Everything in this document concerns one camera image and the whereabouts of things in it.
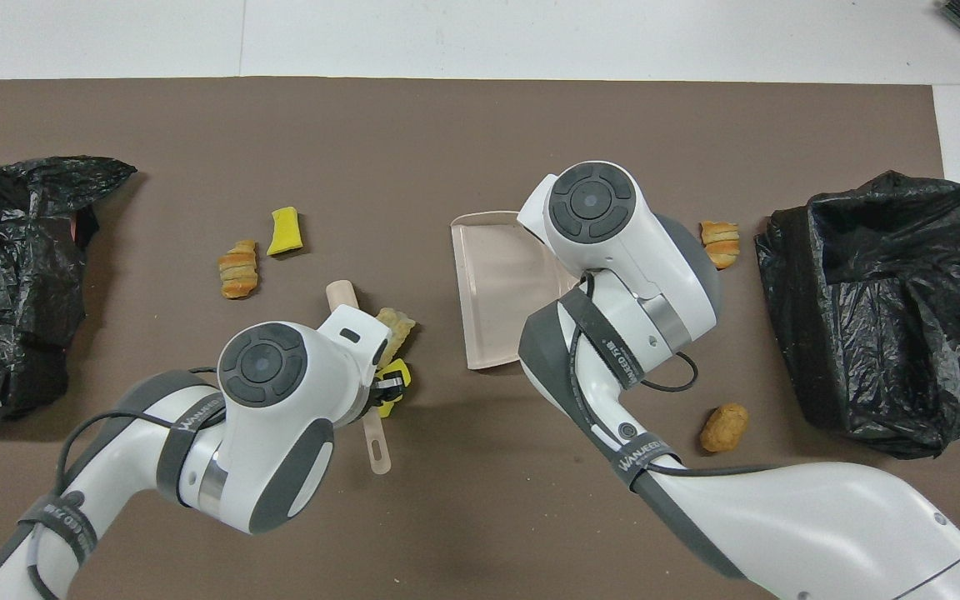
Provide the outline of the small curved yellow sponge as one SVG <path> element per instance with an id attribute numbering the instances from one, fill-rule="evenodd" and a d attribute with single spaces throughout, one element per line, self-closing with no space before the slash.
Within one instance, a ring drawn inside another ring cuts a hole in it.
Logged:
<path id="1" fill-rule="evenodd" d="M 268 256 L 277 256 L 303 248 L 298 210 L 295 207 L 282 207 L 271 212 L 272 238 L 267 247 Z"/>

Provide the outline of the crumpled black trash bag bin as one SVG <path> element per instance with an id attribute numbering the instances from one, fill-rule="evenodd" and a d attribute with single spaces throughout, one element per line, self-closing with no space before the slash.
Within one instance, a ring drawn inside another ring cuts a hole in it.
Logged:
<path id="1" fill-rule="evenodd" d="M 0 423 L 68 390 L 68 349 L 85 318 L 96 202 L 136 168 L 115 158 L 52 157 L 0 166 Z M 70 239 L 81 215 L 82 247 Z"/>

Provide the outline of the brown bread roll toy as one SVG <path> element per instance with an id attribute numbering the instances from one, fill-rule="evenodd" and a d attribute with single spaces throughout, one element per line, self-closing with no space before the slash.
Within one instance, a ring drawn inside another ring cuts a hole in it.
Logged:
<path id="1" fill-rule="evenodd" d="M 710 413 L 698 434 L 698 443 L 708 453 L 735 451 L 749 425 L 749 411 L 739 403 L 724 403 Z"/>

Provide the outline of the striped toy croissant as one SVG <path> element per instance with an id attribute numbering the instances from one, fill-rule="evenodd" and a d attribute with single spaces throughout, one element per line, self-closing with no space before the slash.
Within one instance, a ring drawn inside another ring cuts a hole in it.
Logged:
<path id="1" fill-rule="evenodd" d="M 739 225 L 734 222 L 701 221 L 701 240 L 710 261 L 717 270 L 730 268 L 739 258 Z"/>
<path id="2" fill-rule="evenodd" d="M 232 300 L 250 297 L 259 282 L 255 240 L 240 240 L 232 249 L 218 256 L 217 270 L 222 297 Z"/>

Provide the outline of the beige plastic dustpan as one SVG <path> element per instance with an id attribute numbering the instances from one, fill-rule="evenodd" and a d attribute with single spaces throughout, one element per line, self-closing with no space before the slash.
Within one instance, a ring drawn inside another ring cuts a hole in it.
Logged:
<path id="1" fill-rule="evenodd" d="M 472 371 L 518 360 L 523 324 L 577 284 L 514 210 L 475 212 L 450 224 L 466 364 Z"/>

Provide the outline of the beige hand brush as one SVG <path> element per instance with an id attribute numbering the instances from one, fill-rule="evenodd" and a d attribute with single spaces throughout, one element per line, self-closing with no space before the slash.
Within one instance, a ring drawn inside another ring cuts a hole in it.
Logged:
<path id="1" fill-rule="evenodd" d="M 328 284 L 325 287 L 325 299 L 327 299 L 330 312 L 334 312 L 339 305 L 349 305 L 355 310 L 359 309 L 357 293 L 348 280 L 332 281 Z M 388 473 L 392 466 L 388 440 L 386 440 L 382 419 L 378 415 L 377 408 L 368 405 L 365 408 L 365 412 L 359 414 L 359 421 L 362 423 L 363 434 L 365 434 L 371 471 L 374 474 L 383 475 Z"/>

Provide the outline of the open black trash bag bin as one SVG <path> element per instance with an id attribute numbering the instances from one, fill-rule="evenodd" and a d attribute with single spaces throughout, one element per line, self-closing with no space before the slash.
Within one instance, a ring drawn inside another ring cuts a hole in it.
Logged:
<path id="1" fill-rule="evenodd" d="M 902 460 L 960 440 L 960 183 L 887 172 L 776 210 L 754 244 L 810 424 Z"/>

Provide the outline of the brown table mat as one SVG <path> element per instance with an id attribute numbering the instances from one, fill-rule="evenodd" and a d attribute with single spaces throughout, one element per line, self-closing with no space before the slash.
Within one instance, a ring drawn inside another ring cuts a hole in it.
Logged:
<path id="1" fill-rule="evenodd" d="M 515 363 L 469 371 L 450 223 L 518 210 L 543 176 L 621 164 L 656 212 L 748 237 L 773 210 L 887 171 L 943 178 L 933 91 L 900 85 L 347 78 L 0 81 L 0 166 L 137 168 L 97 206 L 69 385 L 0 427 L 0 547 L 85 418 L 271 319 L 317 326 L 347 278 L 417 320 L 412 396 L 337 432 L 308 508 L 250 537 L 138 494 L 70 600 L 771 600 L 698 561 Z M 268 256 L 271 212 L 303 247 Z M 257 243 L 250 297 L 218 256 Z"/>

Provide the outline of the yellow green sponge piece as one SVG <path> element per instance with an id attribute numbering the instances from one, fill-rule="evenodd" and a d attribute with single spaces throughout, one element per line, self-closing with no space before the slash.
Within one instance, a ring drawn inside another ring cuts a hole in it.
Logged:
<path id="1" fill-rule="evenodd" d="M 386 366 L 385 368 L 380 369 L 380 371 L 377 371 L 377 372 L 376 372 L 376 380 L 378 380 L 378 379 L 384 379 L 384 378 L 389 378 L 389 377 L 392 377 L 392 376 L 397 375 L 397 373 L 401 373 L 401 375 L 403 375 L 403 376 L 407 379 L 408 388 L 410 388 L 410 385 L 411 385 L 411 383 L 412 383 L 412 375 L 411 375 L 411 373 L 410 373 L 410 368 L 408 368 L 408 365 L 403 361 L 402 358 L 396 358 L 396 360 L 393 360 L 392 363 L 390 363 L 388 366 Z M 379 416 L 380 418 L 388 418 L 389 415 L 390 415 L 390 413 L 393 412 L 393 407 L 395 407 L 395 406 L 397 405 L 397 403 L 399 403 L 399 402 L 395 402 L 392 406 L 373 407 L 373 408 L 376 408 L 377 414 L 378 414 L 378 416 Z M 370 388 L 370 405 L 371 405 L 371 388 Z"/>

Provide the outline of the pale toast slice toy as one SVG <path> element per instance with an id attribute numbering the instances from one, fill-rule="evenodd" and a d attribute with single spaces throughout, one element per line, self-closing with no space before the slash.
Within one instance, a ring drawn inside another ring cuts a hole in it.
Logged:
<path id="1" fill-rule="evenodd" d="M 376 319 L 380 323 L 385 324 L 390 331 L 390 338 L 381 354 L 380 360 L 377 362 L 377 369 L 382 369 L 395 360 L 399 350 L 405 341 L 407 341 L 408 335 L 412 333 L 417 323 L 405 314 L 405 312 L 392 307 L 382 307 L 381 310 L 377 312 Z"/>

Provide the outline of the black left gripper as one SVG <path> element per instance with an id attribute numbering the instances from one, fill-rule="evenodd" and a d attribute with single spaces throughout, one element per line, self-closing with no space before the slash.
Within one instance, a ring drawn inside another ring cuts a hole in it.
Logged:
<path id="1" fill-rule="evenodd" d="M 401 373 L 389 378 L 378 379 L 374 381 L 371 387 L 371 406 L 392 406 L 403 398 L 407 388 L 408 381 Z"/>

